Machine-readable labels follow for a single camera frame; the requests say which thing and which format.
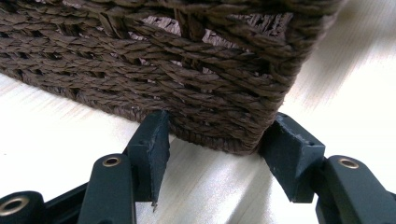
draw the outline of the woven rope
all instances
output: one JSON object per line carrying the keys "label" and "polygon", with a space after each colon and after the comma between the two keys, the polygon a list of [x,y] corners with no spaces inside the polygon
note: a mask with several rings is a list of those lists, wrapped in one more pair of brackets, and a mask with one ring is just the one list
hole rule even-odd
{"label": "woven rope", "polygon": [[127,119],[256,151],[342,0],[0,3],[0,72]]}

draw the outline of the clamp jaw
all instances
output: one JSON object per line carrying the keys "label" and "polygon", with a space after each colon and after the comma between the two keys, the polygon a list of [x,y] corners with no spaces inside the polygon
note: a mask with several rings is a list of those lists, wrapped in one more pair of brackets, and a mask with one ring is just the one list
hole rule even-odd
{"label": "clamp jaw", "polygon": [[97,160],[90,181],[44,203],[38,192],[0,199],[1,224],[136,223],[135,202],[158,202],[169,160],[168,114],[146,116],[122,154]]}
{"label": "clamp jaw", "polygon": [[361,161],[324,157],[325,146],[289,116],[278,113],[260,154],[293,203],[318,195],[321,224],[396,223],[396,196]]}

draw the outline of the light wooden surface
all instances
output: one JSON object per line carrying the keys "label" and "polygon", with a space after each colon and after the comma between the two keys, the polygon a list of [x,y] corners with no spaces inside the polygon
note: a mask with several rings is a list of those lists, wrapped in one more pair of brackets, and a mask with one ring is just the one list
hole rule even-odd
{"label": "light wooden surface", "polygon": [[[366,163],[396,192],[396,1],[351,0],[318,45],[281,111],[326,146]],[[121,152],[138,124],[0,76],[0,197],[50,200]],[[314,204],[288,203],[257,155],[237,157],[175,139],[159,207],[139,223],[317,223]]]}

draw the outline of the metal rivet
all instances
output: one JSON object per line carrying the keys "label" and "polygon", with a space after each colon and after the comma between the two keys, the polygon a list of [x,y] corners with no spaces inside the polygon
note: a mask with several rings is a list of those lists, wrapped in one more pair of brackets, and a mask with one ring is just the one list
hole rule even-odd
{"label": "metal rivet", "polygon": [[9,216],[22,210],[29,203],[26,196],[14,197],[0,205],[0,217]]}
{"label": "metal rivet", "polygon": [[354,162],[352,160],[349,160],[347,158],[341,158],[340,160],[338,160],[338,162],[341,165],[343,165],[343,166],[345,166],[346,168],[349,168],[349,169],[358,169],[359,168],[359,165],[356,162]]}
{"label": "metal rivet", "polygon": [[105,167],[111,167],[111,166],[116,166],[116,165],[120,164],[120,162],[121,162],[120,158],[110,157],[110,158],[107,158],[105,161],[103,161],[103,165]]}

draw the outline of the brown wicker basket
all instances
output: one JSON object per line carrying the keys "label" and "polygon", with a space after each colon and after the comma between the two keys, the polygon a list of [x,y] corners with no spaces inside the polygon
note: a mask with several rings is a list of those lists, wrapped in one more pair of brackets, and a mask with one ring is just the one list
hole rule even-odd
{"label": "brown wicker basket", "polygon": [[252,153],[342,0],[0,2],[0,73]]}

